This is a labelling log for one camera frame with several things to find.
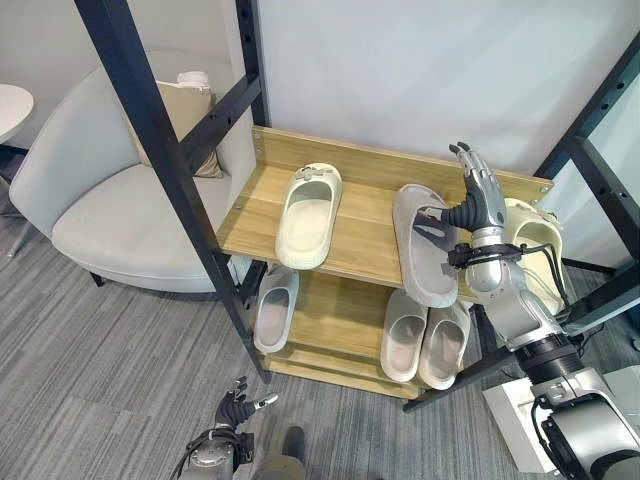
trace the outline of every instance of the white armchair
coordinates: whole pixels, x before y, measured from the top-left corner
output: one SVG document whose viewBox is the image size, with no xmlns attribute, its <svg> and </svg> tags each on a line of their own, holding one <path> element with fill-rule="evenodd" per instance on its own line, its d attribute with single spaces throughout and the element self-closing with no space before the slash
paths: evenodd
<svg viewBox="0 0 640 480">
<path fill-rule="evenodd" d="M 149 60 L 158 80 L 200 69 L 214 91 L 232 84 L 225 62 L 207 68 L 166 51 Z M 86 76 L 32 145 L 11 184 L 13 204 L 55 248 L 94 274 L 154 290 L 215 291 L 155 172 L 139 162 L 124 115 L 104 69 Z M 194 179 L 214 230 L 255 168 L 250 125 L 245 114 L 219 146 L 223 178 Z M 232 258 L 236 282 L 249 263 Z"/>
</svg>

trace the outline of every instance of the white box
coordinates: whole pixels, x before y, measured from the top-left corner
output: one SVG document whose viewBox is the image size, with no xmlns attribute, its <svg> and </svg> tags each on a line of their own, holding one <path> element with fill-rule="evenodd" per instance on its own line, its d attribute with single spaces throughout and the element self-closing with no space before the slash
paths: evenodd
<svg viewBox="0 0 640 480">
<path fill-rule="evenodd" d="M 618 408 L 640 431 L 640 366 L 605 373 L 604 379 L 615 395 Z M 500 433 L 521 472 L 548 473 L 555 470 L 538 442 L 531 423 L 533 394 L 528 378 L 503 383 L 482 392 Z M 536 412 L 538 425 L 549 415 L 541 408 Z"/>
<path fill-rule="evenodd" d="M 529 379 L 521 378 L 485 390 L 482 394 L 518 470 L 549 473 L 554 471 L 556 467 L 542 450 L 531 423 L 533 394 L 530 388 Z M 538 425 L 549 416 L 549 413 L 549 410 L 537 409 Z"/>
</svg>

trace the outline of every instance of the wooden panel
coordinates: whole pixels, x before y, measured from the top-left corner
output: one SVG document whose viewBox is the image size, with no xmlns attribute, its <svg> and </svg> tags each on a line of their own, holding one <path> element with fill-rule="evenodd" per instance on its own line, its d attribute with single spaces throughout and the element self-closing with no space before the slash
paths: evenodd
<svg viewBox="0 0 640 480">
<path fill-rule="evenodd" d="M 277 261 L 275 238 L 286 185 L 292 172 L 258 166 L 217 232 L 222 249 L 230 254 Z M 377 283 L 402 286 L 391 202 L 394 192 L 344 182 L 331 240 L 331 249 L 317 271 Z M 461 231 L 461 241 L 469 234 Z M 472 300 L 464 279 L 460 298 Z"/>
<path fill-rule="evenodd" d="M 280 351 L 267 355 L 267 358 L 287 361 L 297 365 L 331 370 L 358 377 L 372 378 L 384 382 L 393 382 L 382 370 L 379 359 L 356 357 L 344 353 L 338 353 L 321 348 L 307 347 L 287 343 Z M 424 386 L 416 376 L 413 381 L 408 382 L 416 386 Z"/>
<path fill-rule="evenodd" d="M 383 382 L 305 365 L 297 365 L 278 359 L 265 359 L 264 363 L 265 368 L 273 372 L 309 378 L 311 380 L 342 385 L 344 387 L 357 388 L 358 390 L 365 390 L 367 392 L 381 393 L 392 397 L 410 399 L 417 397 L 420 393 L 420 389 L 415 385 Z"/>
<path fill-rule="evenodd" d="M 289 341 L 377 361 L 392 291 L 381 285 L 301 272 Z"/>
<path fill-rule="evenodd" d="M 346 182 L 396 191 L 407 183 L 425 185 L 447 202 L 464 200 L 462 169 L 456 162 L 361 147 L 318 137 L 254 127 L 259 163 L 285 170 L 313 162 L 334 165 Z M 495 170 L 505 195 L 525 202 L 539 201 L 552 187 L 550 180 Z"/>
</svg>

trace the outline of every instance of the beige pillow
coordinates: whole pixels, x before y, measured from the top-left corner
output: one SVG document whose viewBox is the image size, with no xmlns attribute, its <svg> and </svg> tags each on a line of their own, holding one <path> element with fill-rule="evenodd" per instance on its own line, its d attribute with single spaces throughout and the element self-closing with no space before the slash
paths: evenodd
<svg viewBox="0 0 640 480">
<path fill-rule="evenodd" d="M 182 140 L 193 127 L 211 110 L 216 103 L 216 97 L 208 88 L 178 87 L 173 84 L 156 82 L 164 106 L 169 114 L 169 120 L 176 132 L 178 141 Z M 142 148 L 138 136 L 135 134 L 129 119 L 127 123 L 138 150 L 140 162 L 151 166 L 147 153 Z M 216 149 L 211 149 L 207 159 L 196 172 L 196 177 L 222 178 L 222 170 L 216 158 Z"/>
</svg>

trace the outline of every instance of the white slipper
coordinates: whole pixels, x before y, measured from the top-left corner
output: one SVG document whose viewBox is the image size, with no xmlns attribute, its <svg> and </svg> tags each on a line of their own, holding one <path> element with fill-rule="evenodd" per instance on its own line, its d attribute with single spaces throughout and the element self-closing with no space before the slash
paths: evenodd
<svg viewBox="0 0 640 480">
<path fill-rule="evenodd" d="M 458 296 L 458 274 L 447 256 L 458 242 L 458 229 L 418 215 L 423 207 L 447 204 L 422 185 L 405 185 L 393 197 L 402 285 L 421 305 L 448 307 Z"/>
<path fill-rule="evenodd" d="M 504 238 L 508 243 L 520 246 L 526 243 L 537 247 L 550 243 L 556 250 L 558 261 L 562 258 L 562 226 L 550 213 L 541 212 L 528 203 L 515 198 L 505 198 L 507 220 L 504 225 Z M 518 262 L 522 267 L 527 287 L 546 305 L 552 315 L 564 308 L 562 297 L 553 281 L 551 267 L 542 252 L 523 255 Z"/>
<path fill-rule="evenodd" d="M 429 310 L 418 364 L 418 374 L 425 383 L 437 390 L 453 385 L 462 366 L 470 327 L 469 311 L 459 301 Z"/>
<path fill-rule="evenodd" d="M 262 353 L 273 353 L 287 343 L 299 286 L 298 272 L 276 266 L 260 283 L 253 343 Z"/>
<path fill-rule="evenodd" d="M 335 167 L 312 163 L 295 173 L 276 236 L 276 256 L 283 265 L 310 270 L 324 262 L 341 196 Z"/>
<path fill-rule="evenodd" d="M 408 382 L 415 376 L 426 325 L 427 308 L 395 290 L 387 303 L 380 349 L 380 364 L 390 379 Z"/>
</svg>

